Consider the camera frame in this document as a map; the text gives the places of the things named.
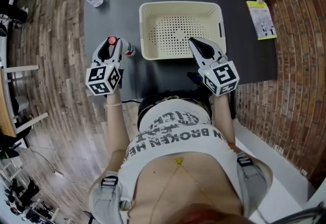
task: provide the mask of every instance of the chest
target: chest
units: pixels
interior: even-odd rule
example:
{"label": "chest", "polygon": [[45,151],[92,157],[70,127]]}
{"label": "chest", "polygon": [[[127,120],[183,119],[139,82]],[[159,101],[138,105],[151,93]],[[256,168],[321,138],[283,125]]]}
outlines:
{"label": "chest", "polygon": [[197,152],[166,155],[148,163],[139,175],[130,223],[166,223],[174,212],[193,203],[235,214],[242,211],[232,184],[213,157]]}

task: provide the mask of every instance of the laundry basket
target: laundry basket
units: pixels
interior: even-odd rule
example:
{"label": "laundry basket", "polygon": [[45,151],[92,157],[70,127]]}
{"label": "laundry basket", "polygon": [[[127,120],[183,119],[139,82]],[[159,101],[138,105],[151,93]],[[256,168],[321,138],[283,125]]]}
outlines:
{"label": "laundry basket", "polygon": [[142,55],[147,60],[192,58],[190,37],[214,41],[226,53],[222,12],[215,3],[144,3],[139,16]]}

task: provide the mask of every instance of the bracelet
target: bracelet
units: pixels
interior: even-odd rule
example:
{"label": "bracelet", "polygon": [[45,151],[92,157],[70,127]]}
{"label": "bracelet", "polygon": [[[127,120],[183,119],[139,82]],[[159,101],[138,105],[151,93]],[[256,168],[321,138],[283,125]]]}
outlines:
{"label": "bracelet", "polygon": [[116,107],[116,106],[119,106],[119,105],[122,105],[122,103],[118,103],[118,104],[110,104],[110,105],[107,105],[107,107]]}

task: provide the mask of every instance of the perforated basket bottom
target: perforated basket bottom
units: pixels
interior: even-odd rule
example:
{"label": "perforated basket bottom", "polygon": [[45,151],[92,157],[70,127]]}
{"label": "perforated basket bottom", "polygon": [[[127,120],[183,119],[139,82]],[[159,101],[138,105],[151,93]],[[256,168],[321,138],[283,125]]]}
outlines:
{"label": "perforated basket bottom", "polygon": [[190,37],[210,39],[209,30],[204,27],[207,18],[193,16],[160,17],[155,22],[155,28],[148,33],[148,40],[157,48],[158,57],[184,56],[191,58],[189,48]]}

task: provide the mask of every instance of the book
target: book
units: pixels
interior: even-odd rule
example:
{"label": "book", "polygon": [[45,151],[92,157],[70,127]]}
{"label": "book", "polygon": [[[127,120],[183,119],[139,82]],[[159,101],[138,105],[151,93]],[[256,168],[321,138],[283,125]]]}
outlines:
{"label": "book", "polygon": [[268,6],[264,2],[247,2],[258,40],[277,37]]}

